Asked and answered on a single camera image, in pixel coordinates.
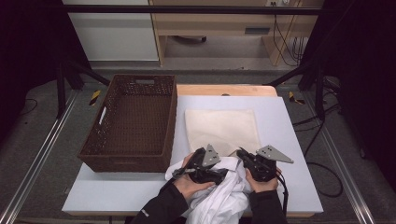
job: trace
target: black sleeve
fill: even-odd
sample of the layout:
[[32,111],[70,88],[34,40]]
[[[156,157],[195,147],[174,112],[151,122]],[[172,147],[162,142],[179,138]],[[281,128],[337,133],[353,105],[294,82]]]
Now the black sleeve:
[[288,223],[282,211],[276,190],[249,194],[250,208],[253,213],[252,224]]
[[148,201],[130,224],[171,223],[188,208],[183,195],[171,184],[157,197]]

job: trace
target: white wall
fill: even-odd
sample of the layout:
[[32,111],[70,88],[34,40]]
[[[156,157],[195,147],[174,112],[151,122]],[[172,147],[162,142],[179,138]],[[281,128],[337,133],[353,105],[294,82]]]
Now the white wall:
[[[66,5],[148,5],[147,0],[63,0]],[[149,14],[69,13],[90,61],[158,61]]]

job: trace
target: white table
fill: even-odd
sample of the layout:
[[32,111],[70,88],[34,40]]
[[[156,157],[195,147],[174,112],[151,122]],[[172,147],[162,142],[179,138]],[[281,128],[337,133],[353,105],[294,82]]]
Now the white table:
[[[294,164],[277,163],[290,194],[288,216],[309,217],[323,211],[282,98],[179,95],[171,164],[190,153],[184,125],[186,108],[254,109],[262,146],[272,145],[294,160]],[[63,211],[73,216],[134,215],[158,194],[164,183],[164,174],[95,173],[83,164]],[[281,202],[282,192],[279,188]]]

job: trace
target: person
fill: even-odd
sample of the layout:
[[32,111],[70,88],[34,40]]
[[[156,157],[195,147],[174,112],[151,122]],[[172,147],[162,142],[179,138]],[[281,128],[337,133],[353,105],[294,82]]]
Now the person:
[[[184,167],[192,153],[187,156],[182,164]],[[283,214],[280,200],[277,196],[277,179],[273,178],[268,182],[258,182],[253,179],[249,169],[246,169],[246,180],[252,188],[248,195],[250,208],[252,211],[252,224],[284,224],[288,223]],[[192,195],[202,189],[208,189],[215,183],[207,182],[197,184],[193,182],[189,175],[183,175],[168,185],[155,198],[151,199],[133,218],[127,218],[126,224],[169,224],[180,217],[189,209],[187,200]]]

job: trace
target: power outlet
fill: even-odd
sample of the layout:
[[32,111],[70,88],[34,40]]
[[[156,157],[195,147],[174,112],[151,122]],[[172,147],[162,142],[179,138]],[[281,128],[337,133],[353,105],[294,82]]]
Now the power outlet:
[[277,3],[277,0],[276,0],[276,1],[274,1],[274,0],[267,0],[267,2],[265,3],[265,6],[266,6],[266,7],[276,7],[276,3]]
[[267,0],[266,7],[288,7],[290,0]]
[[276,6],[277,7],[288,7],[290,0],[278,0]]

